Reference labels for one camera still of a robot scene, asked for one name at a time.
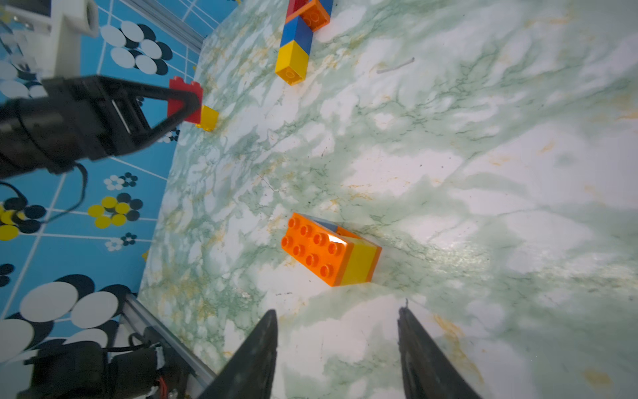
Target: orange lego brick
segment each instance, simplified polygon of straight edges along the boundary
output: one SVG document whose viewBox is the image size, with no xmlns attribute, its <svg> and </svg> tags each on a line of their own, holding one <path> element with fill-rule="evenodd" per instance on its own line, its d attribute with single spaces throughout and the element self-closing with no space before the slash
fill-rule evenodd
<svg viewBox="0 0 638 399">
<path fill-rule="evenodd" d="M 294 213 L 281 247 L 331 287 L 341 283 L 354 244 Z"/>
<path fill-rule="evenodd" d="M 294 213 L 281 247 L 331 287 L 369 282 L 381 247 L 337 226 Z"/>
<path fill-rule="evenodd" d="M 301 6 L 297 11 L 286 17 L 286 23 L 301 15 L 301 19 L 308 25 L 312 32 L 326 26 L 330 22 L 330 14 L 325 10 L 319 0 L 310 0 L 306 5 Z"/>
</svg>

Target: blue tile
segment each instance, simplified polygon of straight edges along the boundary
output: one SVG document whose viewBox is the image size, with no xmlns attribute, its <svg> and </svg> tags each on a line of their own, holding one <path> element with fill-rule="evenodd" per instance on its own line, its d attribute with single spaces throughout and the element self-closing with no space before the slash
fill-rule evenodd
<svg viewBox="0 0 638 399">
<path fill-rule="evenodd" d="M 195 67 L 197 67 L 197 64 L 193 64 L 192 62 L 189 61 L 188 67 L 186 68 L 186 74 L 194 77 L 195 76 Z"/>
<path fill-rule="evenodd" d="M 293 40 L 304 49 L 306 54 L 310 55 L 310 47 L 313 43 L 313 32 L 301 16 L 294 18 L 284 25 L 283 34 L 281 35 L 281 44 L 279 46 L 283 47 Z"/>
<path fill-rule="evenodd" d="M 204 22 L 200 17 L 195 15 L 192 11 L 186 17 L 185 23 L 187 23 L 190 27 L 192 27 L 195 32 L 201 34 L 203 37 L 207 37 L 212 33 L 216 24 L 213 21 Z"/>
<path fill-rule="evenodd" d="M 201 13 L 203 18 L 207 16 L 217 22 L 228 18 L 231 12 L 237 8 L 237 2 L 229 0 L 198 0 L 193 7 L 194 13 Z"/>
<path fill-rule="evenodd" d="M 100 26 L 107 24 L 107 13 L 100 11 Z M 100 55 L 104 39 L 102 36 L 91 38 L 82 36 L 80 39 L 80 75 L 95 75 L 100 63 Z"/>
<path fill-rule="evenodd" d="M 15 186 L 29 201 L 30 205 L 48 207 L 60 182 L 60 176 L 53 175 L 45 169 L 12 177 L 6 180 Z M 0 186 L 0 202 L 15 197 L 13 190 Z"/>
<path fill-rule="evenodd" d="M 0 241 L 0 265 L 9 263 L 14 267 L 13 272 L 6 275 L 9 279 L 9 284 L 0 287 L 0 304 L 2 306 L 6 304 L 11 291 L 13 291 L 15 282 L 22 271 L 22 266 L 27 260 L 35 239 L 35 236 L 17 236 L 11 241 Z"/>
<path fill-rule="evenodd" d="M 174 141 L 168 143 L 159 142 L 134 154 L 119 156 L 118 158 L 157 175 L 168 177 L 170 167 L 173 164 L 175 145 Z"/>
<path fill-rule="evenodd" d="M 115 15 L 117 18 L 121 20 L 129 20 L 129 21 L 135 22 L 136 24 L 144 24 L 150 27 L 155 33 L 158 41 L 162 41 L 163 43 L 166 43 L 174 52 L 178 52 L 182 55 L 186 54 L 185 45 L 177 41 L 173 36 L 170 36 L 168 33 L 162 31 L 160 28 L 157 27 L 157 25 L 148 21 L 146 18 L 142 17 L 137 12 L 133 11 L 124 3 L 120 1 L 115 3 L 113 7 L 113 15 Z M 119 27 L 119 24 L 120 24 L 119 21 L 116 21 L 116 20 L 113 21 L 114 26 Z"/>
<path fill-rule="evenodd" d="M 102 7 L 105 10 L 108 10 L 111 6 L 111 3 L 114 3 L 115 1 L 116 0 L 95 0 L 95 3 L 98 5 L 98 7 Z"/>
<path fill-rule="evenodd" d="M 164 146 L 170 146 L 174 142 L 170 144 L 166 143 L 157 143 L 157 146 L 163 144 Z M 165 162 L 170 163 L 170 158 L 165 158 Z M 141 170 L 132 168 L 130 166 L 124 165 L 123 163 L 117 162 L 112 159 L 104 159 L 98 162 L 84 162 L 84 166 L 86 167 L 89 173 L 89 183 L 87 185 L 87 193 L 84 203 L 77 209 L 80 212 L 86 212 L 89 207 L 95 204 L 99 204 L 104 197 L 117 197 L 121 193 L 127 193 L 131 196 L 132 199 L 140 199 L 144 206 L 140 210 L 140 215 L 144 218 L 157 218 L 157 215 L 160 211 L 161 199 L 164 194 L 164 189 L 166 188 L 166 181 L 162 180 L 156 176 L 149 175 Z M 122 187 L 120 190 L 105 183 L 105 180 L 109 180 L 110 184 L 110 176 L 124 176 L 126 177 L 126 173 L 131 174 L 131 178 L 126 178 L 127 181 L 132 181 L 132 177 L 135 176 L 137 180 L 135 180 L 135 186 Z M 64 186 L 60 191 L 60 195 L 58 196 L 56 202 L 56 209 L 68 209 L 72 205 L 74 205 L 79 197 L 80 197 L 80 187 L 82 186 L 82 178 L 79 171 L 74 170 L 73 172 L 66 175 L 66 180 L 64 181 Z M 91 224 L 93 224 L 93 219 L 90 216 L 81 215 L 85 218 L 90 218 L 92 220 Z M 55 225 L 64 225 L 63 220 L 65 218 L 69 218 L 70 215 L 63 216 L 50 224 L 51 228 Z M 68 231 L 63 231 L 56 229 L 58 233 L 64 234 L 75 234 Z M 95 231 L 90 233 L 89 235 L 98 235 Z"/>
<path fill-rule="evenodd" d="M 96 291 L 123 284 L 137 292 L 145 266 L 142 254 L 148 249 L 148 243 L 135 243 L 109 252 L 103 240 L 44 236 L 7 314 L 19 311 L 20 300 L 29 291 L 67 275 L 90 277 Z"/>
<path fill-rule="evenodd" d="M 145 212 L 144 207 L 140 209 L 142 218 L 157 218 L 157 215 L 151 215 Z M 99 229 L 95 226 L 95 219 L 89 215 L 78 215 L 70 213 L 62 216 L 60 219 L 54 220 L 47 225 L 46 234 L 62 234 L 69 236 L 88 236 L 88 237 L 106 237 L 117 238 L 123 237 L 126 233 L 135 234 L 139 239 L 152 239 L 156 222 L 152 220 L 136 220 L 134 222 L 127 221 L 122 226 L 111 225 L 105 229 Z M 108 241 L 97 240 L 102 246 Z"/>
<path fill-rule="evenodd" d="M 188 61 L 197 64 L 197 61 L 199 61 L 199 53 L 195 50 L 188 50 Z"/>
</svg>

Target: stacked lego bricks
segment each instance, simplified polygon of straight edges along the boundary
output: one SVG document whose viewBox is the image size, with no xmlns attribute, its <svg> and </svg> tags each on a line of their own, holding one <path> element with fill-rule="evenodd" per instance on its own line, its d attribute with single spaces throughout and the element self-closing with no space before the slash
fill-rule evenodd
<svg viewBox="0 0 638 399">
<path fill-rule="evenodd" d="M 372 280 L 381 247 L 327 220 L 294 213 L 281 247 L 331 287 Z"/>
<path fill-rule="evenodd" d="M 191 84 L 185 83 L 184 79 L 175 76 L 168 82 L 168 86 L 171 89 L 190 91 L 191 93 L 197 94 L 197 98 L 199 98 L 200 103 L 202 103 L 202 98 L 204 97 L 204 89 L 200 86 L 198 82 L 191 82 Z M 171 98 L 168 100 L 168 108 L 167 108 L 167 116 L 171 116 L 179 111 L 184 106 L 184 103 Z M 195 126 L 198 128 L 204 129 L 207 132 L 215 129 L 217 125 L 217 118 L 219 117 L 219 112 L 215 111 L 212 108 L 206 107 L 202 105 L 200 109 L 190 114 L 185 121 L 195 123 Z"/>
<path fill-rule="evenodd" d="M 313 32 L 330 22 L 332 0 L 290 0 L 275 73 L 291 86 L 306 78 Z"/>
</svg>

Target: red lego brick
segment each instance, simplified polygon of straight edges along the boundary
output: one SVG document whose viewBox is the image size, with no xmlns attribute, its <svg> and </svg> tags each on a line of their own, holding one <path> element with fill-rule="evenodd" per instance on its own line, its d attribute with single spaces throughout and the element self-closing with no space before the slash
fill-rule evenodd
<svg viewBox="0 0 638 399">
<path fill-rule="evenodd" d="M 288 11 L 286 12 L 286 17 L 289 17 L 297 11 L 299 8 L 302 8 L 306 4 L 308 4 L 309 0 L 290 0 L 288 3 Z"/>
<path fill-rule="evenodd" d="M 192 93 L 197 94 L 197 98 L 200 100 L 200 104 L 202 103 L 202 98 L 204 97 L 204 89 L 197 82 L 191 82 L 191 84 L 186 84 L 184 79 L 179 76 L 174 77 L 168 83 L 168 87 L 176 90 L 190 91 Z M 171 116 L 179 111 L 184 106 L 184 103 L 179 100 L 169 100 L 168 101 L 168 111 L 167 116 Z M 201 123 L 202 122 L 202 108 L 199 107 L 197 111 L 190 114 L 186 119 L 186 122 L 192 123 Z"/>
</svg>

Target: green marble pattern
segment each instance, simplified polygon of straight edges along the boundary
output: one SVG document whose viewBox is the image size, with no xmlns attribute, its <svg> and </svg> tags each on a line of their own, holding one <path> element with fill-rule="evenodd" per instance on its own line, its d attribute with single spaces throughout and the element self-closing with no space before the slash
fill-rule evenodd
<svg viewBox="0 0 638 399">
<path fill-rule="evenodd" d="M 273 398 L 403 397 L 406 300 L 485 398 L 634 397 L 638 3 L 335 0 L 293 87 L 285 11 L 205 43 L 143 304 L 217 372 L 275 308 Z M 372 283 L 292 260 L 294 211 L 382 245 Z"/>
</svg>

